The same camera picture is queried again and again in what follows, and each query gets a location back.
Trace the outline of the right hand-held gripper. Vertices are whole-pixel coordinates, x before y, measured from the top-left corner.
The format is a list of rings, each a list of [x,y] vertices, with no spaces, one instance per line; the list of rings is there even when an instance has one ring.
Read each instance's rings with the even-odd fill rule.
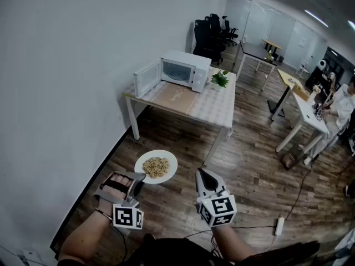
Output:
[[[234,195],[221,176],[205,168],[196,170],[197,212],[209,227],[230,224],[237,213]]]

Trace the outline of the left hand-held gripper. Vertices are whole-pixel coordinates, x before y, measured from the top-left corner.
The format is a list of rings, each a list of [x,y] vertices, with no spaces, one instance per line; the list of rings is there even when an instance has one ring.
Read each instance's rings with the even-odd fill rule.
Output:
[[[139,209],[139,202],[137,200],[137,197],[140,194],[141,189],[144,185],[143,180],[146,178],[146,174],[136,172],[113,172],[110,174],[110,176],[113,174],[127,177],[133,182],[130,185],[128,196],[125,201],[127,205],[121,206],[119,204],[112,203],[113,216],[109,218],[111,220],[111,223],[115,228],[142,229],[144,212]],[[94,197],[97,200],[100,200],[100,197],[98,196],[99,187],[94,193]]]

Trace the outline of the white round plate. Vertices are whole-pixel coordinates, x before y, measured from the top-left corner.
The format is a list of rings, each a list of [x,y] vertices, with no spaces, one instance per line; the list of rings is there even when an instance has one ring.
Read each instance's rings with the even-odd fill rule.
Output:
[[[146,184],[158,185],[172,178],[178,168],[178,161],[171,152],[166,150],[152,150],[140,156],[135,163],[134,172],[145,173],[143,170],[143,163],[152,157],[167,158],[169,160],[169,165],[170,165],[169,171],[163,177],[159,177],[159,178],[150,178],[146,174],[146,178],[143,180],[143,182]]]

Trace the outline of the white microwave oven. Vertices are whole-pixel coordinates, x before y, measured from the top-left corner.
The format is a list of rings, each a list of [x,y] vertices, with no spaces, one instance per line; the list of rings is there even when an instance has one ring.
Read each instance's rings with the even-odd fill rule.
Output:
[[[135,96],[141,98],[160,81],[201,93],[209,77],[211,59],[171,50],[134,73]]]

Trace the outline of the person's left forearm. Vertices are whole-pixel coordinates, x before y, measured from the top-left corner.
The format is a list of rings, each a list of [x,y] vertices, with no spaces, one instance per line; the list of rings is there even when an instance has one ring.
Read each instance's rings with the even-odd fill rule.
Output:
[[[112,216],[113,204],[101,199],[97,209],[64,241],[57,266],[85,266],[94,257]]]

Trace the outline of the person's right forearm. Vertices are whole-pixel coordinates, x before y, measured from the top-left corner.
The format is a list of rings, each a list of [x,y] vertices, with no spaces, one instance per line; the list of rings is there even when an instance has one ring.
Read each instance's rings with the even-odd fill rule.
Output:
[[[240,262],[256,254],[256,251],[239,238],[229,224],[212,227],[211,230],[224,259]]]

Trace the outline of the white-legged table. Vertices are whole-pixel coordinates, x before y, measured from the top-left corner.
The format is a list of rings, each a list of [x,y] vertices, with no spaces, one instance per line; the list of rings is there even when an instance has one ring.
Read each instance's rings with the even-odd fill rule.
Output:
[[[182,116],[182,117],[186,117],[188,119],[192,119],[194,121],[198,121],[198,122],[201,122],[203,124],[211,125],[211,126],[214,126],[214,127],[218,128],[219,132],[218,132],[218,134],[217,134],[217,136],[215,138],[215,141],[214,141],[211,149],[209,150],[209,153],[207,154],[207,156],[206,156],[206,158],[205,158],[205,160],[203,162],[204,166],[208,166],[210,164],[210,161],[213,158],[214,153],[217,151],[222,139],[225,136],[227,136],[227,134],[229,132],[229,128],[226,128],[224,126],[213,124],[213,123],[205,121],[205,120],[200,120],[200,119],[198,119],[196,117],[193,117],[193,116],[190,116],[188,114],[184,114],[184,113],[181,113],[181,112],[178,112],[178,111],[174,111],[174,110],[168,109],[168,108],[166,108],[164,106],[161,106],[161,105],[158,105],[158,104],[154,104],[151,101],[137,99],[136,97],[134,97],[133,95],[131,95],[129,93],[122,93],[122,96],[125,98],[125,101],[126,101],[126,105],[127,105],[127,108],[128,108],[129,119],[130,119],[130,123],[131,123],[131,128],[132,128],[133,136],[134,136],[135,140],[139,140],[140,134],[139,134],[139,128],[138,128],[138,123],[137,123],[137,116],[136,116],[136,114],[134,112],[134,109],[133,109],[133,101],[135,101],[137,103],[145,104],[145,105],[150,105],[150,106],[153,106],[153,107],[158,108],[160,110],[164,110],[164,111],[170,112],[172,114],[176,114],[176,115],[179,115],[179,116]]]

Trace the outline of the person's black clothing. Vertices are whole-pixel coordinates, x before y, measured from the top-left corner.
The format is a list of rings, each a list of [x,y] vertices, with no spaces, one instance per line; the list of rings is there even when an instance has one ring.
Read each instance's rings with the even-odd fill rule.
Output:
[[[178,238],[147,238],[126,260],[115,266],[232,266],[224,252],[209,252],[202,246]]]

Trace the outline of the brown bag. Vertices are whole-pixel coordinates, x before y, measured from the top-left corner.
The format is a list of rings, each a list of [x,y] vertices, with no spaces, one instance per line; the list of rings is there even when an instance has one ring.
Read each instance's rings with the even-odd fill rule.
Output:
[[[303,146],[295,144],[282,155],[280,162],[286,170],[290,170],[302,161],[304,157]]]

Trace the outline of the white desk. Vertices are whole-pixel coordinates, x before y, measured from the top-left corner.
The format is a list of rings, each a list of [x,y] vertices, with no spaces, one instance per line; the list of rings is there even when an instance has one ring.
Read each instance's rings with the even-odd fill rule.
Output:
[[[272,120],[278,115],[278,113],[281,111],[283,105],[286,103],[286,100],[288,99],[289,96],[292,96],[294,101],[296,102],[298,112],[299,112],[299,118],[296,124],[294,125],[293,129],[291,132],[286,136],[286,138],[276,147],[275,151],[280,152],[290,141],[291,139],[298,133],[298,131],[301,129],[301,127],[306,124],[310,127],[312,127],[315,131],[317,131],[316,137],[304,147],[303,153],[306,154],[308,151],[314,147],[316,143],[319,142],[319,140],[322,138],[323,135],[328,135],[328,129],[325,124],[325,122],[318,121],[316,119],[316,116],[313,113],[313,109],[309,103],[304,101],[301,97],[296,95],[290,88],[288,88],[288,92],[281,102],[280,106],[277,108],[276,112],[272,116]]]

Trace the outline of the wooden box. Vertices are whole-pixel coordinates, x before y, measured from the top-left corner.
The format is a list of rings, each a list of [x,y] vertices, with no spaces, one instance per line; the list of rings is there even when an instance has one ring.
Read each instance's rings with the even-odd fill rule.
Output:
[[[304,101],[308,101],[310,94],[307,90],[305,90],[304,88],[301,88],[299,86],[294,86],[292,91],[299,96],[301,99],[303,99]]]

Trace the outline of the yellow desk black leg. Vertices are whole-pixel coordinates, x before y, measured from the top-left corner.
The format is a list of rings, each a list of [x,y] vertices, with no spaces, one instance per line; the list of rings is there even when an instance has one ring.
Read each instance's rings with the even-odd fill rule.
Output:
[[[278,102],[267,100],[269,111],[272,114],[271,116],[272,121],[274,121],[277,116],[285,117],[283,106],[285,105],[288,98],[290,97],[293,88],[296,87],[298,89],[303,89],[303,86],[298,79],[292,77],[291,75],[287,74],[282,70],[278,69],[277,71],[281,80],[286,85],[286,89]]]

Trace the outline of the dark-top table white legs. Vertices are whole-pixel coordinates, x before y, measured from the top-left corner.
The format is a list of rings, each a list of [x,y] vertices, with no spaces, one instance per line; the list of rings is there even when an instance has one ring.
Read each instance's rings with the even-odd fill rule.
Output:
[[[267,55],[266,51],[264,49],[262,49],[261,47],[258,47],[256,45],[253,45],[253,44],[248,43],[248,42],[243,43],[242,41],[240,41],[238,46],[237,46],[237,52],[235,54],[231,70],[235,69],[235,65],[237,63],[238,56],[239,56],[240,52],[242,52],[242,59],[241,59],[240,65],[239,65],[239,67],[237,69],[236,81],[238,80],[239,75],[240,75],[240,73],[242,71],[242,67],[244,65],[245,59],[246,58],[253,59],[253,60],[258,62],[256,70],[258,70],[258,67],[259,67],[259,65],[261,63],[271,67],[271,70],[270,70],[269,74],[267,74],[267,77],[266,77],[265,82],[263,84],[263,87],[261,88],[261,91],[264,91],[264,89],[266,87],[266,84],[267,84],[267,81],[268,81],[268,78],[271,76],[271,74],[273,73],[273,71],[277,67],[276,62],[272,61],[272,60],[268,60],[267,56],[266,56]]]

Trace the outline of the black office chair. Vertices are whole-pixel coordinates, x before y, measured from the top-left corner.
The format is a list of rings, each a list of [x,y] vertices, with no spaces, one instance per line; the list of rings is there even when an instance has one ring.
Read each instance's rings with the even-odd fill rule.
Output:
[[[220,63],[223,62],[221,52],[223,52],[226,47],[220,38],[211,36],[210,26],[206,20],[197,19],[195,21],[194,35],[196,45],[193,54],[209,58],[213,63],[220,65]]]
[[[224,44],[230,45],[227,38],[222,35],[222,29],[220,25],[220,18],[217,14],[211,13],[209,16],[211,35],[214,38],[219,38]]]
[[[226,38],[221,33],[221,26],[219,16],[217,14],[211,13],[209,16],[205,17],[207,25],[209,26],[210,42],[216,46],[216,50],[223,52],[226,49]]]
[[[231,42],[233,45],[237,45],[234,41],[235,38],[238,38],[238,35],[235,33],[237,28],[231,28],[230,22],[227,20],[227,16],[223,16],[225,28],[222,30],[222,35],[227,38],[228,42]]]

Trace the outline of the small wooden standing desk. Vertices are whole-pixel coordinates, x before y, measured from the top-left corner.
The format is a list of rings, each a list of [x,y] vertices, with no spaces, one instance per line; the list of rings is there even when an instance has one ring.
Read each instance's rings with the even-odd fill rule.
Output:
[[[267,50],[268,52],[271,51],[272,52],[272,55],[275,55],[276,54],[276,51],[279,49],[279,50],[282,50],[283,48],[274,43],[274,42],[271,42],[267,39],[262,39],[262,41],[264,42],[265,46],[264,46],[264,49]]]

